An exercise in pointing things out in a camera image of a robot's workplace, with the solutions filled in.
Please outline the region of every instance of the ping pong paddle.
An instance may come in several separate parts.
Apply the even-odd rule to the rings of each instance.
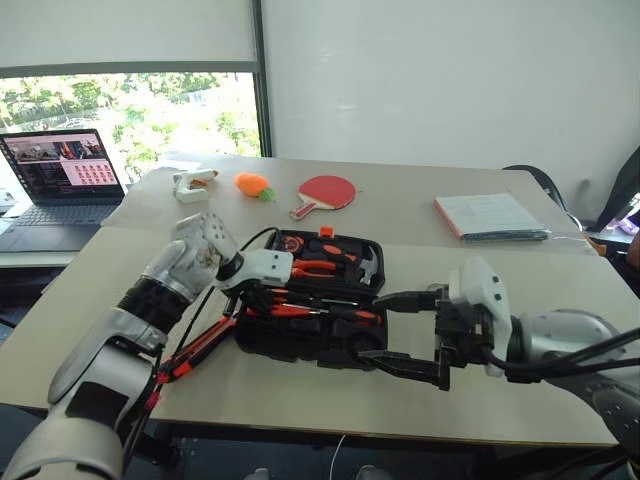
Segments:
[[[337,210],[349,205],[356,196],[356,187],[342,177],[321,175],[313,177],[300,185],[298,196],[302,200],[289,214],[294,220],[300,220],[316,208]]]

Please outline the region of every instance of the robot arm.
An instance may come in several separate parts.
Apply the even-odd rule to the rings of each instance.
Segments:
[[[631,344],[640,329],[620,336],[604,319],[579,310],[511,317],[499,276],[480,257],[452,271],[449,285],[387,295],[374,304],[401,312],[435,310],[436,361],[388,351],[360,352],[364,361],[441,390],[449,390],[450,367],[469,363],[485,365],[489,375],[506,373],[509,382],[545,380],[585,401],[640,463],[640,346]],[[607,362],[630,366],[604,369]]]
[[[18,448],[3,476],[121,478],[124,445],[155,387],[167,335],[208,285],[237,295],[255,283],[283,286],[293,256],[242,254],[214,213],[179,222],[172,241],[56,372],[47,418]]]

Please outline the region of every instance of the black tool case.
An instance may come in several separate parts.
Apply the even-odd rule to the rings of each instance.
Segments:
[[[330,245],[332,251],[337,247],[349,257],[325,251]],[[307,317],[287,317],[258,315],[242,305],[236,324],[235,338],[242,350],[259,353],[268,357],[293,362],[300,358],[315,360],[318,366],[331,368],[373,368],[358,359],[357,352],[387,348],[387,317],[384,310],[378,311],[371,306],[384,284],[384,260],[382,248],[371,240],[343,236],[320,236],[318,233],[283,230],[267,241],[266,248],[290,251],[295,260],[322,260],[336,264],[333,278],[311,276],[292,276],[286,287],[288,296],[296,300],[287,300],[309,308],[322,309],[332,302],[354,302],[346,308],[357,308],[372,312],[378,316],[370,322],[354,321],[332,315],[329,312]],[[372,252],[378,259],[370,284],[361,282],[364,271],[360,268],[362,259],[371,261]],[[325,270],[308,269],[310,273],[328,274]],[[313,297],[301,301],[302,297]]]

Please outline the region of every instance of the laptop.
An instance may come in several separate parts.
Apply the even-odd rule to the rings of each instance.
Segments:
[[[124,197],[97,130],[0,134],[0,152],[33,202],[0,252],[79,251]]]

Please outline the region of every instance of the toy carrot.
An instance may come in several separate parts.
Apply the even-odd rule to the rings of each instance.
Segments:
[[[257,173],[239,173],[234,183],[245,195],[257,197],[263,202],[273,200],[275,197],[275,192],[269,187],[269,181]]]

